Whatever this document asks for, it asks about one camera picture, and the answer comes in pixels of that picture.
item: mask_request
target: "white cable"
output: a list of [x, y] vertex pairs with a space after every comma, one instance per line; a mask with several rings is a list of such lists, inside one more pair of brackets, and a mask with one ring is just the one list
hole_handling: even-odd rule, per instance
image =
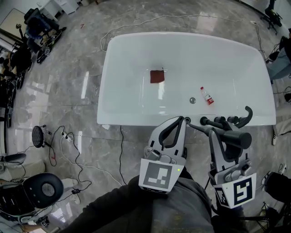
[[[63, 140], [63, 137], [62, 137], [61, 140], [60, 140], [60, 150], [61, 150], [61, 152], [62, 152], [63, 157], [65, 157], [65, 159], [68, 160], [68, 161], [70, 162], [70, 164], [77, 166], [78, 164], [72, 163], [72, 162], [70, 161], [70, 159], [68, 159], [68, 158], [64, 155], [64, 153], [63, 153], [63, 147], [62, 147], [62, 140]], [[96, 168], [96, 169], [99, 170], [99, 171], [102, 171], [102, 172], [108, 173], [108, 174], [112, 177], [112, 179], [114, 179], [114, 177], [113, 177], [113, 176], [112, 176], [108, 171], [102, 170], [102, 169], [97, 168], [97, 167], [94, 167], [94, 166], [85, 166], [85, 165], [82, 165], [82, 164], [79, 164], [79, 165], [82, 166], [82, 167], [93, 167], [93, 168]]]
[[241, 19], [241, 20], [230, 20], [230, 19], [226, 19], [226, 18], [223, 18], [223, 17], [211, 16], [211, 15], [201, 15], [201, 14], [199, 14], [199, 15], [180, 15], [180, 16], [175, 16], [175, 15], [162, 15], [162, 16], [156, 17], [156, 18], [151, 19], [151, 20], [146, 20], [146, 21], [144, 21], [144, 22], [142, 22], [142, 23], [140, 23], [140, 24], [123, 25], [123, 26], [120, 26], [120, 27], [117, 27], [117, 28], [114, 28], [114, 29], [109, 30], [109, 32], [107, 32], [106, 35], [105, 35], [104, 37], [102, 37], [101, 40], [100, 40], [101, 50], [102, 50], [103, 52], [106, 52], [105, 50], [103, 50], [103, 47], [102, 47], [102, 40], [103, 40], [103, 39], [104, 39], [104, 38], [105, 38], [105, 37], [106, 37], [106, 36], [107, 36], [111, 31], [113, 31], [113, 30], [117, 30], [117, 29], [120, 29], [120, 28], [122, 28], [122, 27], [139, 26], [139, 25], [142, 25], [142, 24], [147, 23], [147, 22], [152, 22], [152, 21], [157, 20], [157, 19], [162, 18], [162, 17], [183, 18], [183, 17], [196, 17], [196, 16], [201, 16], [201, 17], [210, 17], [210, 18], [216, 18], [216, 19], [228, 20], [228, 21], [231, 21], [231, 22], [241, 22], [241, 21], [242, 21], [242, 19]]

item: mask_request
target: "power adapter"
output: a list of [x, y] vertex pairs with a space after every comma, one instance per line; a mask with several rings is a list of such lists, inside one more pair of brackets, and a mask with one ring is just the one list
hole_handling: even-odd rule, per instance
[[81, 192], [81, 190], [79, 190], [79, 189], [74, 189], [74, 190], [72, 190], [72, 194], [77, 194], [77, 193], [79, 193], [79, 192]]
[[290, 102], [290, 100], [291, 100], [291, 93], [286, 93], [286, 94], [284, 95], [284, 98], [285, 98], [285, 100], [286, 100], [287, 102]]

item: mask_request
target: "white cabinet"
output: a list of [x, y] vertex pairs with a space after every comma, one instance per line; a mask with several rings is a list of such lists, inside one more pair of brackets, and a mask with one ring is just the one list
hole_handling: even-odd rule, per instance
[[75, 12], [79, 7], [76, 0], [55, 0], [55, 2], [64, 10], [66, 14]]

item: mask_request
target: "chair backrest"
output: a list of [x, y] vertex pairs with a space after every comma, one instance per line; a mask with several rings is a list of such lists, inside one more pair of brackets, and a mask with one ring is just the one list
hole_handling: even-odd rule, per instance
[[5, 182], [0, 185], [0, 215], [6, 213], [12, 216], [20, 216], [34, 210], [35, 207], [29, 201], [21, 184]]
[[38, 8], [30, 8], [29, 11], [24, 15], [24, 23], [27, 25], [29, 19], [36, 15], [41, 15], [40, 10]]
[[39, 209], [54, 204], [64, 191], [62, 181], [51, 173], [41, 173], [26, 179], [23, 188], [31, 203]]

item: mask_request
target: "bathtub drain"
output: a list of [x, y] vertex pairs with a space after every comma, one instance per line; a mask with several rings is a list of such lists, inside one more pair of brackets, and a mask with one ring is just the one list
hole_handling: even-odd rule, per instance
[[196, 99], [194, 97], [191, 97], [189, 101], [190, 101], [191, 104], [195, 104], [196, 103]]

